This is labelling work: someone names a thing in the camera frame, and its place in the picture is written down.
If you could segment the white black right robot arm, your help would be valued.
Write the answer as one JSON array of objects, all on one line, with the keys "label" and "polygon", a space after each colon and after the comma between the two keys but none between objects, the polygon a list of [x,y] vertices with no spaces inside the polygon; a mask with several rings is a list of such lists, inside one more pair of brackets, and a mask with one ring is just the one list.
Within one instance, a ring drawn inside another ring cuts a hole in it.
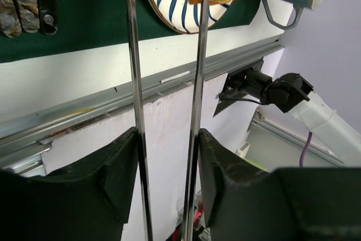
[{"label": "white black right robot arm", "polygon": [[240,89],[261,104],[273,104],[293,116],[345,165],[360,166],[360,134],[331,109],[301,75],[287,73],[273,80],[251,70]]}]

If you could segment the silver metal tongs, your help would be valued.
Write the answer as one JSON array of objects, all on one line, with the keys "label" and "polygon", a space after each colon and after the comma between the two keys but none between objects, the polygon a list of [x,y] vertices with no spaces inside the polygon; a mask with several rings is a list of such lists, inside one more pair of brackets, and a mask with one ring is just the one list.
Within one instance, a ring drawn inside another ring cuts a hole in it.
[{"label": "silver metal tongs", "polygon": [[[137,25],[136,0],[126,0],[127,33],[129,56],[131,63],[131,80],[133,83],[133,99],[135,124],[137,128],[138,161],[140,187],[142,192],[143,217],[146,240],[153,240],[151,218],[151,199],[149,191],[149,174],[146,149],[146,128],[144,122],[142,76],[140,71],[140,55]],[[192,240],[194,220],[194,198],[199,153],[199,130],[201,121],[202,95],[204,88],[204,68],[206,60],[206,43],[208,37],[209,0],[201,1],[200,27],[197,44],[197,66],[193,86],[190,141],[188,147],[187,178],[183,208],[183,240]]]}]

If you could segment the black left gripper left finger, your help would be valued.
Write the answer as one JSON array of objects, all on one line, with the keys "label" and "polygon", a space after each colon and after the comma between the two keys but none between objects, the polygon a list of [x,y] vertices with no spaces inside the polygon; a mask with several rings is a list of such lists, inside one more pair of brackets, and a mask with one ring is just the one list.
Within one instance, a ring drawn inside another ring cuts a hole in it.
[{"label": "black left gripper left finger", "polygon": [[1,171],[2,240],[120,240],[137,172],[137,131],[47,176]]}]

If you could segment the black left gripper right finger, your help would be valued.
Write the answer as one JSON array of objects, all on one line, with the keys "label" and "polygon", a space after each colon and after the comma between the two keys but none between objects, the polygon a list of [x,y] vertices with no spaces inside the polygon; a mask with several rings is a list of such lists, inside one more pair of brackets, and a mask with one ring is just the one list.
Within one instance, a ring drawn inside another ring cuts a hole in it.
[{"label": "black left gripper right finger", "polygon": [[359,168],[266,172],[199,132],[206,227],[213,240],[359,240]]}]

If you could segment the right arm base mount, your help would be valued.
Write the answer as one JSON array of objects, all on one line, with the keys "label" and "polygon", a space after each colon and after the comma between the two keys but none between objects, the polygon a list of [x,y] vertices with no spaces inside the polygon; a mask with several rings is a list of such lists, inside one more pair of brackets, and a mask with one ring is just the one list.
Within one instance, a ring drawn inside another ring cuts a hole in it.
[{"label": "right arm base mount", "polygon": [[[252,64],[246,65],[244,68],[237,69],[228,74],[226,78],[226,82],[222,89],[222,93],[225,93],[227,96],[235,97],[235,98],[243,98],[246,96],[245,93],[238,90],[238,85],[241,84],[242,80],[244,79],[247,70],[254,69],[256,71],[260,71],[263,66],[264,60],[258,59]],[[217,114],[225,110],[227,107],[232,105],[233,101],[219,101],[217,107],[215,109],[213,117]]]}]

